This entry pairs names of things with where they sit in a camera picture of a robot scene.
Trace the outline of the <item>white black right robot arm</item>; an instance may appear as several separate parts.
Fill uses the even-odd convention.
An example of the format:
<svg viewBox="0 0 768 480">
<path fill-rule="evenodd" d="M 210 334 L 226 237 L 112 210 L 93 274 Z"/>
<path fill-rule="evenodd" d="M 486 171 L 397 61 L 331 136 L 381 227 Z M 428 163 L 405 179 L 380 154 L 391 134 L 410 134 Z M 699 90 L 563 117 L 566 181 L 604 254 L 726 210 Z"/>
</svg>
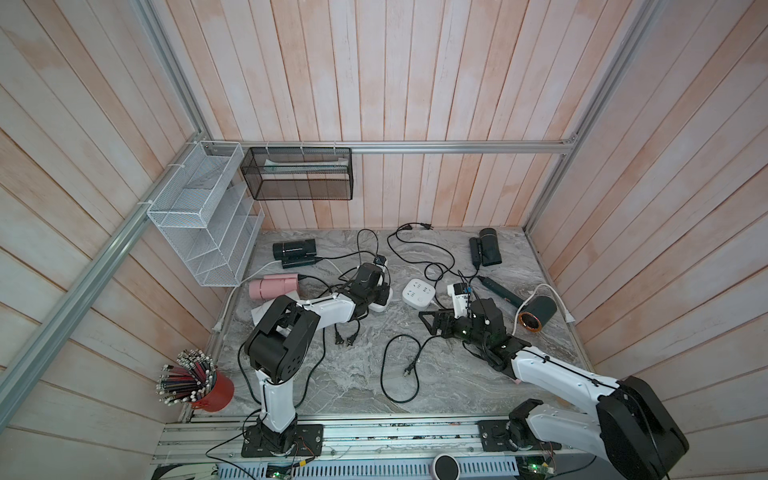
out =
<svg viewBox="0 0 768 480">
<path fill-rule="evenodd" d="M 473 345 L 494 370 L 573 405 L 561 410 L 530 398 L 505 421 L 479 422 L 486 451 L 517 452 L 551 443 L 601 458 L 626 479 L 662 479 L 690 449 L 647 382 L 595 374 L 509 334 L 490 299 L 472 301 L 463 316 L 440 309 L 422 311 L 419 318 L 431 336 Z"/>
</svg>

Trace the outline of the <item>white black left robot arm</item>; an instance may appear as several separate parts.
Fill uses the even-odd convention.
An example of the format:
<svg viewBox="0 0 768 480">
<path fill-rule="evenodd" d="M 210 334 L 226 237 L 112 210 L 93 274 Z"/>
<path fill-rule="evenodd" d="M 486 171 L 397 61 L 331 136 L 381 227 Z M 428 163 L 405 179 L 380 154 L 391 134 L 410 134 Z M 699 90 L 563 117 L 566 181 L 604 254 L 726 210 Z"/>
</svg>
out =
<svg viewBox="0 0 768 480">
<path fill-rule="evenodd" d="M 260 423 L 267 431 L 283 434 L 297 419 L 293 378 L 315 333 L 385 310 L 391 294 L 389 269 L 366 262 L 325 296 L 302 300 L 292 287 L 252 310 L 254 329 L 243 352 L 257 373 L 262 391 Z"/>
</svg>

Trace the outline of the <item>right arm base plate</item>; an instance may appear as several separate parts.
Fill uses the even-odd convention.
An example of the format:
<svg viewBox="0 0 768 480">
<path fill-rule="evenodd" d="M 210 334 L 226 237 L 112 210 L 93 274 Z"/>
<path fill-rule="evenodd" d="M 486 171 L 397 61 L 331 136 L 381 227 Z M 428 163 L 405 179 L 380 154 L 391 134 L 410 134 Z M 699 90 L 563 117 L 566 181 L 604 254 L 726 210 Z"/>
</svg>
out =
<svg viewBox="0 0 768 480">
<path fill-rule="evenodd" d="M 481 420 L 477 423 L 480 441 L 485 452 L 528 451 L 535 447 L 561 450 L 557 442 L 543 442 L 529 428 L 526 420 L 531 411 L 544 402 L 528 399 L 518 405 L 505 420 Z"/>
</svg>

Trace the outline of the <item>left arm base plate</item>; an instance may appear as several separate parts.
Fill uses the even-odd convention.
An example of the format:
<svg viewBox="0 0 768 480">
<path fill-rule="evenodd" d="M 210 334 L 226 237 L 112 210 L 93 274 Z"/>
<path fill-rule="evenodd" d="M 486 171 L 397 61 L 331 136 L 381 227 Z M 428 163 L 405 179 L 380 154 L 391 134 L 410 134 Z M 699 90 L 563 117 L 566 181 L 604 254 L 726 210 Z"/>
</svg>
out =
<svg viewBox="0 0 768 480">
<path fill-rule="evenodd" d="M 276 433 L 262 424 L 247 427 L 241 450 L 243 458 L 317 457 L 322 453 L 322 424 L 289 425 Z"/>
</svg>

